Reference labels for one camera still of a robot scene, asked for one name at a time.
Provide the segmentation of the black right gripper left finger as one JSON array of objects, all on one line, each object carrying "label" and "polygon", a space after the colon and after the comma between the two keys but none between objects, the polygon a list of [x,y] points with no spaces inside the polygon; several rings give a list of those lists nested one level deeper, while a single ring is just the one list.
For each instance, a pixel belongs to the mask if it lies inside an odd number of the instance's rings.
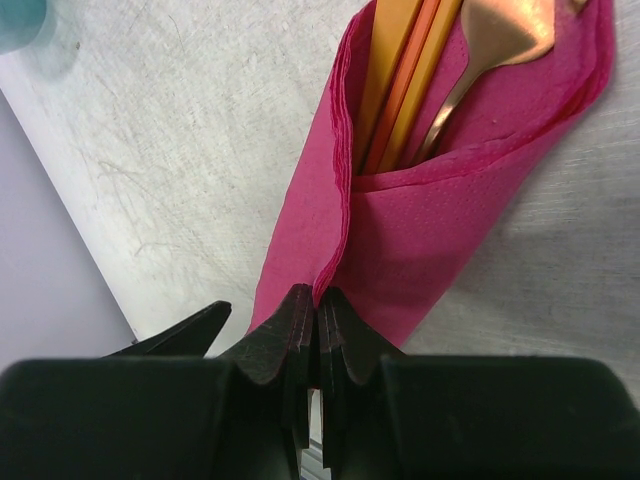
[{"label": "black right gripper left finger", "polygon": [[296,479],[314,306],[294,285],[209,358],[31,359],[1,376],[5,479]]}]

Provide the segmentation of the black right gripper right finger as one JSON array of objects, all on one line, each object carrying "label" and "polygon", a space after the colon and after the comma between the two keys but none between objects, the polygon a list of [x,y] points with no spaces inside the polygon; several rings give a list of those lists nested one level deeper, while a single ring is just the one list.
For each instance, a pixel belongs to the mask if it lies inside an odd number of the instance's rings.
[{"label": "black right gripper right finger", "polygon": [[336,288],[317,310],[336,479],[635,479],[639,411],[605,364],[408,355]]}]

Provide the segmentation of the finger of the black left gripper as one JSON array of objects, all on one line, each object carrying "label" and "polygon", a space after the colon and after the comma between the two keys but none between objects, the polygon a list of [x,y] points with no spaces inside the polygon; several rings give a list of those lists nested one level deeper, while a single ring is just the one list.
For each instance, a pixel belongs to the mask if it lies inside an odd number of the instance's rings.
[{"label": "finger of the black left gripper", "polygon": [[229,319],[231,311],[229,302],[216,301],[167,330],[109,356],[203,358]]}]

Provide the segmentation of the pink paper napkin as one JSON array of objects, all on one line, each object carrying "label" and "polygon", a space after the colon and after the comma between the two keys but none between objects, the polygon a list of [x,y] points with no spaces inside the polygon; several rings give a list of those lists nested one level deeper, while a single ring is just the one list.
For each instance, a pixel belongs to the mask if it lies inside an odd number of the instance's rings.
[{"label": "pink paper napkin", "polygon": [[403,344],[452,285],[522,182],[606,88],[614,5],[559,2],[553,50],[488,73],[461,105],[443,153],[416,167],[356,177],[359,110],[375,6],[348,24],[286,193],[251,323],[295,284],[340,288],[372,328]]}]

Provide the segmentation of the orange chopstick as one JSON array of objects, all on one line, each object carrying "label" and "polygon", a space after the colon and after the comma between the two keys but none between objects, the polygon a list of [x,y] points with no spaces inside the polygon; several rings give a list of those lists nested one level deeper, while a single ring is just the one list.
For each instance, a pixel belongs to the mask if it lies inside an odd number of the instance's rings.
[{"label": "orange chopstick", "polygon": [[425,1],[416,18],[414,28],[407,40],[404,56],[397,69],[396,78],[392,84],[383,112],[379,116],[378,124],[373,135],[371,146],[361,172],[363,174],[379,173],[378,168],[384,156],[396,116],[403,101],[410,78],[420,56],[426,36],[434,19],[439,1]]},{"label": "orange chopstick", "polygon": [[461,1],[440,1],[429,32],[420,49],[410,82],[406,89],[393,129],[386,145],[378,172],[396,168],[408,142],[424,96],[429,88],[442,50],[461,6]]}]

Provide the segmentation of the rose gold fork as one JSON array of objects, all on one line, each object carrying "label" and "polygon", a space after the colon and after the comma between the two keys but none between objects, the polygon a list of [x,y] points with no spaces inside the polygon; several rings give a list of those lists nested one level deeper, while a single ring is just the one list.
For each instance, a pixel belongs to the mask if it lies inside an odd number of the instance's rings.
[{"label": "rose gold fork", "polygon": [[556,3],[549,0],[467,0],[460,19],[468,47],[466,68],[443,101],[411,159],[413,166],[432,158],[448,121],[474,82],[502,66],[528,63],[554,46]]}]

